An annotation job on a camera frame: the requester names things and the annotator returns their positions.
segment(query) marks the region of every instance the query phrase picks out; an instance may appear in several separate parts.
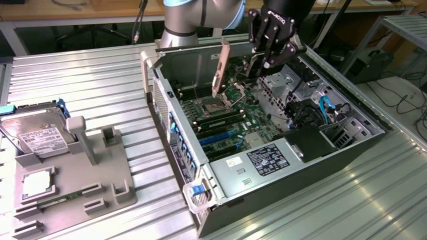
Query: hard drive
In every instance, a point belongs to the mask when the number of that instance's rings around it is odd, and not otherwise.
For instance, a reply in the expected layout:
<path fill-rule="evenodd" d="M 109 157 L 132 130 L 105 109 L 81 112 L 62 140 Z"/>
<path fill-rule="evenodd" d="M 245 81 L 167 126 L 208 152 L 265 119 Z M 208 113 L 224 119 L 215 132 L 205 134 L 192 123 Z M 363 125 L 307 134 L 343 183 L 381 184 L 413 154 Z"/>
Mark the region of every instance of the hard drive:
<path fill-rule="evenodd" d="M 46 158 L 66 153 L 66 144 L 76 142 L 65 128 L 65 104 L 53 101 L 17 109 L 8 105 L 0 107 L 0 115 L 0 131 L 20 154 L 34 153 L 38 158 Z"/>

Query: workbench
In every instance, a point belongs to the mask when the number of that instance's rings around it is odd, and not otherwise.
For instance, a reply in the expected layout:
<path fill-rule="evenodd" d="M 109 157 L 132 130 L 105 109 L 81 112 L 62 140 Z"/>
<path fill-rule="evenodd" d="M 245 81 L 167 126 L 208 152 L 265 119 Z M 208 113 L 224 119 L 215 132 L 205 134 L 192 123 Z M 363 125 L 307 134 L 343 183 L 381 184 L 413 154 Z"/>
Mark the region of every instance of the workbench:
<path fill-rule="evenodd" d="M 44 240 L 197 238 L 144 99 L 140 52 L 155 47 L 149 43 L 21 56 L 5 67 L 6 102 L 33 104 L 60 96 L 70 115 L 85 117 L 88 135 L 104 126 L 120 130 L 135 183 L 135 205 Z M 395 130 L 341 171 L 203 239 L 425 239 L 425 144 L 311 49 L 307 54 Z M 8 240 L 16 162 L 5 138 L 0 148 L 0 238 Z"/>
<path fill-rule="evenodd" d="M 341 0 L 339 3 L 329 4 L 325 11 L 324 5 L 319 3 L 313 4 L 309 14 L 321 14 L 323 12 L 331 14 L 316 40 L 315 48 L 325 37 L 344 2 L 345 0 Z M 403 0 L 403 3 L 405 5 L 405 9 L 401 7 L 401 11 L 404 10 L 403 14 L 408 14 L 417 3 L 413 0 Z M 248 9 L 260 9 L 261 6 L 263 0 L 247 0 L 245 11 L 248 11 Z M 393 4 L 375 6 L 364 2 L 364 0 L 352 0 L 345 13 L 385 12 L 395 10 L 396 6 Z M 14 55 L 25 56 L 28 55 L 28 51 L 16 34 L 14 30 L 17 28 L 132 23 L 135 22 L 137 13 L 137 9 L 94 11 L 90 5 L 81 6 L 81 11 L 76 11 L 69 7 L 53 4 L 50 0 L 26 0 L 25 4 L 2 5 L 2 7 L 0 7 L 0 18 L 2 19 L 2 21 L 0 21 L 0 30 Z M 163 21 L 164 14 L 165 7 L 163 0 L 149 0 L 143 21 Z M 213 36 L 219 37 L 221 34 L 223 30 L 216 28 L 213 30 Z"/>

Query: warning label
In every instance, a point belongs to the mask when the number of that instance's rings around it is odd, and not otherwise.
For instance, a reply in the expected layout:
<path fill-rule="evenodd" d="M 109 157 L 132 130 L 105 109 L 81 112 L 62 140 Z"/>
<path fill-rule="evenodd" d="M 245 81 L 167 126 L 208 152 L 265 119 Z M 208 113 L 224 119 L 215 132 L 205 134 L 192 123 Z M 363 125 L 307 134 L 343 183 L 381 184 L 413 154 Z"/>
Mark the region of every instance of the warning label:
<path fill-rule="evenodd" d="M 18 138 L 37 155 L 66 148 L 66 143 L 57 127 L 20 134 Z"/>
<path fill-rule="evenodd" d="M 289 166 L 276 144 L 269 144 L 255 151 L 247 153 L 247 156 L 257 170 L 259 175 L 267 176 L 275 171 Z"/>

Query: wooden table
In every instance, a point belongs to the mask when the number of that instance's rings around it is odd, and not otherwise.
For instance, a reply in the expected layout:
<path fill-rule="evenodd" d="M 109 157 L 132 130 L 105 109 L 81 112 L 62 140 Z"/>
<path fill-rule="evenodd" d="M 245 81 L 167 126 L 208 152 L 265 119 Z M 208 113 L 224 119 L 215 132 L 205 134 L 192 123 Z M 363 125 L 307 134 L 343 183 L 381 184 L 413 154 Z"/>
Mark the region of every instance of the wooden table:
<path fill-rule="evenodd" d="M 345 0 L 339 3 L 329 4 L 327 10 L 325 6 L 315 3 L 311 14 L 321 14 L 325 12 L 331 14 L 324 25 L 321 34 L 316 41 L 315 47 L 320 44 L 325 33 L 329 30 L 337 12 L 343 7 Z M 404 14 L 409 13 L 417 3 L 413 0 L 403 0 L 405 4 Z M 245 10 L 259 9 L 263 5 L 263 0 L 247 0 Z M 345 13 L 356 12 L 384 12 L 393 11 L 395 5 L 373 6 L 363 0 L 352 0 Z M 16 56 L 28 55 L 28 51 L 22 42 L 14 32 L 16 28 L 28 27 L 46 27 L 46 26 L 69 26 L 69 25 L 88 25 L 88 24 L 111 24 L 111 23 L 132 23 L 137 15 L 137 9 L 120 9 L 94 11 L 90 5 L 81 6 L 81 10 L 73 10 L 69 7 L 60 6 L 52 3 L 50 0 L 26 0 L 25 4 L 13 4 L 0 6 L 0 30 L 10 45 Z M 144 12 L 143 21 L 163 21 L 165 14 L 165 7 L 163 0 L 149 0 Z M 213 31 L 215 36 L 220 36 L 221 29 Z"/>

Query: metal slatted surface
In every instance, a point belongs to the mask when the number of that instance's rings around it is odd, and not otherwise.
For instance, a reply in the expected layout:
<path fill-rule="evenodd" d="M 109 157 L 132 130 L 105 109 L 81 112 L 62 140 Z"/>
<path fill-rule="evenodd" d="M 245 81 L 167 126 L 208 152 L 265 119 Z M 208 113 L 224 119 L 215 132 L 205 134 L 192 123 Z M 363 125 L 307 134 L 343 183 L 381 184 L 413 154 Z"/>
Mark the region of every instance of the metal slatted surface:
<path fill-rule="evenodd" d="M 380 23 L 427 51 L 427 17 L 421 15 L 385 16 Z"/>
<path fill-rule="evenodd" d="M 14 59 L 9 101 L 44 102 L 60 93 L 70 115 L 88 119 L 88 134 L 102 126 L 120 129 L 136 186 L 135 205 L 44 239 L 196 239 L 196 228 L 139 81 L 139 60 L 133 59 L 144 47 L 152 45 Z M 116 64 L 119 58 L 111 57 L 123 56 L 124 51 L 132 59 L 125 66 Z M 93 64 L 93 59 L 98 59 L 100 64 Z M 61 70 L 49 68 L 58 66 L 56 61 L 61 62 Z M 2 140 L 1 239 L 10 239 L 13 152 L 12 145 Z M 204 239 L 425 239 L 425 175 L 425 153 L 407 135 L 396 131 L 344 170 Z"/>

